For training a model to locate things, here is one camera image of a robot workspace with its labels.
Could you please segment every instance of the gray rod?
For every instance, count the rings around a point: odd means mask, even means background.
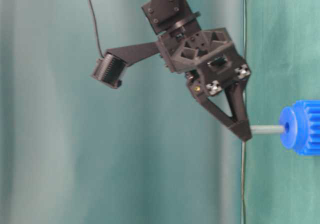
[[[251,132],[253,135],[282,134],[285,128],[283,125],[252,125]]]

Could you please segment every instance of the blue gear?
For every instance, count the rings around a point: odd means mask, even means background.
[[[302,156],[320,155],[320,100],[299,100],[282,110],[282,144]]]

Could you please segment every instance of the black mount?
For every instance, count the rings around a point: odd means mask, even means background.
[[[252,138],[243,93],[251,71],[225,28],[201,30],[186,0],[151,0],[142,10],[158,41],[106,50],[92,76],[111,88],[121,86],[126,68],[160,53],[171,72],[185,73],[197,102],[241,140]],[[209,97],[225,92],[228,116]]]

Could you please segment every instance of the wire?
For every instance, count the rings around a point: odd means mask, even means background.
[[[247,0],[243,0],[243,57],[247,57]],[[244,90],[244,104],[247,106],[247,90]],[[246,142],[241,145],[241,223],[246,224],[246,200],[245,200],[245,185],[246,185]]]
[[[96,39],[96,46],[98,48],[99,54],[102,58],[104,58],[104,55],[102,53],[101,50],[101,46],[100,46],[100,40],[99,40],[99,33],[98,33],[98,25],[97,25],[97,18],[96,18],[96,14],[94,11],[94,7],[92,5],[92,1],[88,0],[89,2],[89,7],[90,7],[90,11],[91,11],[91,15],[92,15],[92,19],[93,19],[93,24],[94,24],[94,33],[95,33],[95,39]]]

